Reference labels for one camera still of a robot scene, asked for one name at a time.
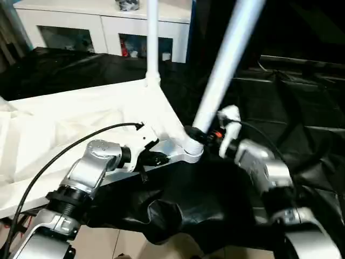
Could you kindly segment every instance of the white tabletop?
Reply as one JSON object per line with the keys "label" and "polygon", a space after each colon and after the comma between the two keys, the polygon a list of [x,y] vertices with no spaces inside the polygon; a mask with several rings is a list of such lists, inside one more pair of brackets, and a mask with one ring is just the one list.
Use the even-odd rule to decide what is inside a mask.
{"label": "white tabletop", "polygon": [[[140,0],[140,9],[120,11],[115,0],[22,0],[16,9],[86,13],[124,18],[147,19],[146,1]],[[159,20],[163,22],[190,23],[192,0],[158,0]]]}

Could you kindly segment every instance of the black cable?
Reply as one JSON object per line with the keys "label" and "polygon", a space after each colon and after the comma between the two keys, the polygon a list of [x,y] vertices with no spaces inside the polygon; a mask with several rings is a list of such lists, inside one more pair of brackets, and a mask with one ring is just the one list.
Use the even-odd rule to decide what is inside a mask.
{"label": "black cable", "polygon": [[[23,215],[23,217],[19,220],[19,222],[16,225],[16,230],[14,231],[14,235],[12,237],[12,240],[14,240],[16,238],[16,236],[19,234],[19,232],[21,233],[25,233],[27,228],[24,227],[24,223],[27,220],[29,216],[27,215]],[[7,225],[11,225],[12,224],[12,219],[9,219],[9,221],[6,223]],[[5,251],[5,244],[2,245],[2,247],[0,248],[0,258],[4,258],[4,251]]]}
{"label": "black cable", "polygon": [[5,243],[5,250],[4,250],[4,255],[3,255],[3,259],[7,259],[9,256],[9,251],[10,251],[10,247],[11,247],[11,243],[12,243],[12,237],[13,234],[15,232],[16,229],[16,225],[17,225],[17,221],[18,221],[18,217],[20,214],[20,211],[23,208],[24,202],[27,198],[27,195],[29,194],[32,186],[36,183],[36,181],[38,180],[38,178],[48,169],[48,167],[50,167],[56,160],[58,160],[63,154],[65,154],[67,151],[69,151],[71,148],[75,147],[76,145],[82,143],[83,141],[99,134],[102,133],[104,131],[108,131],[111,130],[112,128],[117,128],[117,127],[124,127],[124,126],[135,126],[136,129],[138,130],[139,128],[141,128],[143,125],[139,124],[139,123],[133,123],[133,122],[129,122],[129,123],[120,123],[120,124],[116,124],[116,125],[111,125],[105,128],[102,128],[98,131],[95,131],[79,140],[77,140],[76,142],[70,144],[68,147],[64,148],[60,153],[58,153],[56,156],[54,156],[54,158],[52,158],[39,172],[37,175],[35,175],[35,177],[32,179],[32,181],[30,182],[30,184],[28,185],[27,189],[25,190],[22,199],[20,200],[16,213],[13,217],[13,221],[9,230],[9,234],[7,236],[6,239],[6,243]]}
{"label": "black cable", "polygon": [[238,121],[238,120],[230,120],[232,122],[237,122],[243,126],[246,126],[248,128],[251,128],[253,130],[255,130],[256,132],[258,132],[262,137],[264,137],[264,139],[268,142],[268,144],[271,146],[271,148],[273,149],[272,151],[275,153],[276,156],[279,157],[279,159],[281,161],[283,161],[285,163],[285,159],[283,154],[279,151],[278,147],[273,143],[273,141],[270,139],[269,136],[267,136],[266,133],[264,133],[263,131],[259,130],[258,128],[256,128],[255,126],[251,125],[250,123],[247,123],[245,121]]}
{"label": "black cable", "polygon": [[[24,226],[25,221],[27,220],[29,216],[27,215],[23,215],[23,217],[19,220],[17,227],[16,227],[16,231],[17,232],[21,232],[21,233],[25,233],[27,231],[27,228]],[[4,217],[0,220],[4,225],[10,226],[12,225],[13,220],[10,219],[9,217]]]}

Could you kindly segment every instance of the black sheet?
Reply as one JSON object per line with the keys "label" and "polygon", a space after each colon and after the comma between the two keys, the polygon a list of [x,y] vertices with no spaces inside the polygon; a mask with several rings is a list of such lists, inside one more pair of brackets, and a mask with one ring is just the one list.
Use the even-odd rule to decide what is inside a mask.
{"label": "black sheet", "polygon": [[[6,100],[141,79],[144,60],[107,54],[36,49],[0,75]],[[185,125],[191,125],[208,73],[161,63],[162,90]],[[222,107],[236,104],[278,145],[302,205],[312,208],[345,256],[345,105],[342,81],[281,72],[238,71]],[[254,132],[241,138],[265,145]],[[225,244],[274,249],[276,233],[254,218],[261,207],[246,174],[205,151],[198,164],[179,162],[100,188],[86,215],[91,227],[141,231],[153,243],[185,232],[207,253]]]}

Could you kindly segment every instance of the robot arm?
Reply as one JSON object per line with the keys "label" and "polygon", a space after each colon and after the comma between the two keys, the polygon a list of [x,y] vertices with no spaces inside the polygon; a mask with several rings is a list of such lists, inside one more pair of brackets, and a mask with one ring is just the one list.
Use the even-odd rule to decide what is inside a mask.
{"label": "robot arm", "polygon": [[[338,247],[312,211],[298,205],[287,165],[262,145],[248,139],[237,141],[241,129],[238,108],[228,106],[222,109],[218,119],[223,133],[206,135],[190,127],[186,132],[204,145],[215,145],[220,157],[233,159],[250,176],[270,223],[282,230],[285,243],[291,244],[293,258],[341,259]],[[287,251],[282,253],[282,257],[287,258]]]}
{"label": "robot arm", "polygon": [[84,155],[76,161],[59,188],[47,195],[49,203],[33,223],[9,258],[74,258],[75,249],[67,240],[74,240],[82,216],[100,187],[106,172],[132,165],[137,149],[103,140],[91,141]]}

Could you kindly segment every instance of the white pole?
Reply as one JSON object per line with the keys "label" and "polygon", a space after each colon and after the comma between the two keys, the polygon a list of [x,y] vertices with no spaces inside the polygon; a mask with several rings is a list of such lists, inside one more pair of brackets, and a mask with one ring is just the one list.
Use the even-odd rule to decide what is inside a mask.
{"label": "white pole", "polygon": [[158,0],[147,0],[147,78],[160,78],[158,72]]}
{"label": "white pole", "polygon": [[[193,127],[207,132],[241,60],[265,0],[237,0]],[[192,139],[184,149],[199,154],[203,146]]]}

